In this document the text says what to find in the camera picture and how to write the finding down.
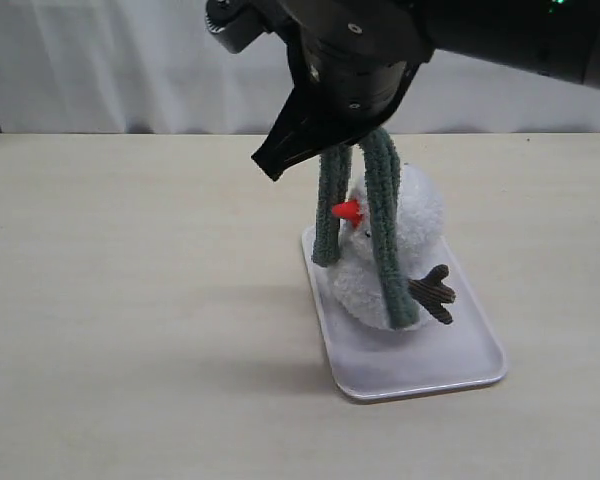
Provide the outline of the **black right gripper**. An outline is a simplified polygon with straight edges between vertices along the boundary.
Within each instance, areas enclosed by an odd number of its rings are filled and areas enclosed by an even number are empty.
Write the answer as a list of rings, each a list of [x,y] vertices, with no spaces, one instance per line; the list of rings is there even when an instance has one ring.
[[[424,1],[287,1],[294,88],[251,158],[271,180],[348,145],[397,110],[434,44]]]

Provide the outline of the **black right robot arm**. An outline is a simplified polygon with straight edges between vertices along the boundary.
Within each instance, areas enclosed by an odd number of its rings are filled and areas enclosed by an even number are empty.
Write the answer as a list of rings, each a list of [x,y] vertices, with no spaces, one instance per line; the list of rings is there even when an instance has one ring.
[[[271,179],[386,123],[446,51],[600,90],[600,1],[284,1],[292,91],[253,160]]]

